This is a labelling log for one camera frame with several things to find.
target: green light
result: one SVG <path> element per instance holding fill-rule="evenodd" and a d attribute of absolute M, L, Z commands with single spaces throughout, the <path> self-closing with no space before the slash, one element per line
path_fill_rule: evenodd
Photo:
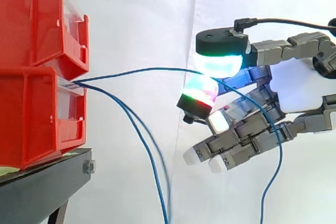
<path fill-rule="evenodd" d="M 213 107 L 218 95 L 218 84 L 210 77 L 194 76 L 185 86 L 183 94 Z"/>
<path fill-rule="evenodd" d="M 195 63 L 198 71 L 215 78 L 235 76 L 242 67 L 241 55 L 203 56 L 196 54 Z"/>

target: white fingertip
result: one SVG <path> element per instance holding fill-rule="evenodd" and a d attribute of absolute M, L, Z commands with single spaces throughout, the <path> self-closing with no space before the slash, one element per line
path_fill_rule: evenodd
<path fill-rule="evenodd" d="M 201 162 L 195 149 L 192 147 L 183 154 L 183 158 L 187 165 L 196 165 Z"/>
<path fill-rule="evenodd" d="M 227 171 L 226 165 L 220 155 L 214 156 L 209 160 L 209 167 L 213 173 L 223 173 Z"/>
<path fill-rule="evenodd" d="M 221 134 L 229 130 L 230 128 L 229 124 L 227 123 L 224 115 L 220 110 L 217 110 L 216 112 L 212 113 L 208 117 L 208 120 L 216 134 Z"/>

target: blue cable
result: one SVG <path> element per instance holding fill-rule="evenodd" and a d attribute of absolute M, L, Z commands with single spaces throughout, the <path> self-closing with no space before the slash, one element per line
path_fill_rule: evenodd
<path fill-rule="evenodd" d="M 164 198 L 163 198 L 163 194 L 162 194 L 162 189 L 161 189 L 161 185 L 160 185 L 160 180 L 159 180 L 159 176 L 157 174 L 157 169 L 156 169 L 156 165 L 155 165 L 155 161 L 154 161 L 154 158 L 153 158 L 153 155 L 151 153 L 151 150 L 150 148 L 148 147 L 145 139 L 143 138 L 138 126 L 136 125 L 135 121 L 133 120 L 131 114 L 129 112 L 131 112 L 138 120 L 139 122 L 144 126 L 144 128 L 146 129 L 146 131 L 149 133 L 154 145 L 155 145 L 155 148 L 157 148 L 157 150 L 159 151 L 159 155 L 160 155 L 160 158 L 161 158 L 161 161 L 163 163 L 163 167 L 164 167 L 164 170 L 165 170 L 165 175 L 166 175 L 166 179 L 167 179 L 167 169 L 166 169 L 166 166 L 165 166 L 165 162 L 164 162 L 164 158 L 163 158 L 163 155 L 161 153 L 161 150 L 159 149 L 159 146 L 156 144 L 150 130 L 148 129 L 148 127 L 144 124 L 144 122 L 138 117 L 138 115 L 132 110 L 130 109 L 124 102 L 122 102 L 121 100 L 119 100 L 119 98 L 117 98 L 116 96 L 114 96 L 113 94 L 103 90 L 103 89 L 100 89 L 98 87 L 95 87 L 95 86 L 91 86 L 91 85 L 87 85 L 87 84 L 84 84 L 84 83 L 77 83 L 77 85 L 81 86 L 81 87 L 84 87 L 84 88 L 87 88 L 87 89 L 91 89 L 91 90 L 95 90 L 95 91 L 98 91 L 98 92 L 101 92 L 107 96 L 109 96 L 111 99 L 113 99 L 123 110 L 124 112 L 127 114 L 129 120 L 131 121 L 134 129 L 136 130 L 136 133 L 138 134 L 142 144 L 144 145 L 147 153 L 148 153 L 148 156 L 150 158 L 150 161 L 151 161 L 151 165 L 152 165 L 152 169 L 153 169 L 153 174 L 154 174 L 154 179 L 155 179 L 155 183 L 156 183 L 156 187 L 157 187 L 157 192 L 159 194 L 159 198 L 160 198 L 160 203 L 161 203 L 161 208 L 162 208 L 162 213 L 163 213 L 163 218 L 164 218 L 164 223 L 165 224 L 168 224 L 169 221 L 168 221 L 168 215 L 167 215 L 167 212 L 166 212 L 166 206 L 165 206 L 165 203 L 164 203 Z M 168 198 L 169 198 L 169 204 L 170 204 L 170 181 L 169 181 L 169 178 L 167 179 L 168 181 L 168 184 L 167 184 L 167 187 L 168 187 L 168 190 L 169 190 L 169 195 L 168 195 Z"/>
<path fill-rule="evenodd" d="M 154 67 L 154 68 L 143 68 L 143 69 L 137 69 L 137 70 L 132 70 L 132 71 L 128 71 L 128 72 L 124 72 L 124 73 L 118 73 L 118 74 L 110 74 L 107 76 L 99 76 L 99 77 L 93 77 L 93 78 L 88 78 L 88 79 L 82 79 L 82 80 L 78 80 L 75 83 L 79 84 L 82 82 L 87 82 L 87 81 L 95 81 L 95 80 L 102 80 L 102 79 L 109 79 L 109 78 L 115 78 L 115 77 L 120 77 L 120 76 L 127 76 L 129 74 L 133 74 L 133 73 L 139 73 L 139 72 L 146 72 L 146 71 L 153 71 L 153 70 L 167 70 L 167 71 L 178 71 L 178 72 L 189 72 L 189 73 L 195 73 L 195 74 L 202 74 L 201 72 L 195 71 L 195 70 L 191 70 L 191 69 L 184 69 L 184 68 L 166 68 L 166 67 Z M 272 121 L 272 119 L 269 117 L 267 111 L 261 107 L 255 100 L 251 99 L 250 97 L 244 95 L 243 93 L 239 92 L 238 90 L 236 90 L 235 88 L 231 87 L 230 85 L 226 84 L 225 82 L 218 80 L 216 78 L 212 78 L 213 80 L 215 80 L 216 82 L 218 82 L 219 84 L 224 85 L 226 88 L 232 90 L 233 92 L 239 94 L 241 97 L 245 98 L 246 100 L 250 101 L 252 104 L 254 104 L 265 116 L 267 122 L 271 125 L 272 129 L 274 130 L 274 133 L 277 137 L 278 140 L 278 145 L 279 145 L 279 163 L 278 166 L 271 178 L 271 180 L 269 181 L 269 183 L 267 184 L 264 193 L 262 194 L 261 197 L 261 211 L 260 211 L 260 224 L 264 223 L 264 207 L 265 207 L 265 198 L 267 195 L 267 192 L 270 188 L 270 186 L 272 185 L 272 183 L 274 182 L 275 178 L 277 177 L 281 165 L 282 165 L 282 157 L 283 157 L 283 150 L 282 150 L 282 143 L 281 143 L 281 138 L 280 135 L 278 133 L 278 130 L 276 128 L 276 126 L 274 125 L 274 122 Z"/>

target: black sensor cap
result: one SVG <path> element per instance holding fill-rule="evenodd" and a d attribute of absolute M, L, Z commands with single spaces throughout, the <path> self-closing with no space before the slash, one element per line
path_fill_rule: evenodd
<path fill-rule="evenodd" d="M 232 27 L 211 29 L 196 35 L 196 52 L 203 56 L 244 55 L 248 36 L 233 34 Z"/>

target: black cable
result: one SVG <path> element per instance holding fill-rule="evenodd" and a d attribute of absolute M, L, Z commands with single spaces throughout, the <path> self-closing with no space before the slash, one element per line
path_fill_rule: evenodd
<path fill-rule="evenodd" d="M 244 32 L 244 29 L 256 26 L 262 23 L 280 23 L 280 24 L 289 24 L 289 25 L 296 25 L 296 26 L 304 26 L 314 29 L 320 30 L 328 30 L 333 35 L 336 34 L 336 26 L 321 26 L 291 19 L 283 19 L 283 18 L 241 18 L 235 20 L 234 30 L 238 32 Z"/>
<path fill-rule="evenodd" d="M 316 25 L 316 24 L 311 24 L 311 23 L 306 23 L 306 22 L 301 22 L 301 21 L 296 21 L 296 20 L 291 20 L 291 19 L 282 19 L 282 18 L 262 18 L 262 19 L 257 19 L 257 23 L 258 24 L 281 23 L 281 24 L 305 26 L 305 27 L 310 27 L 310 28 L 315 28 L 315 29 L 320 29 L 320 30 L 336 31 L 335 26 L 321 26 L 321 25 Z"/>

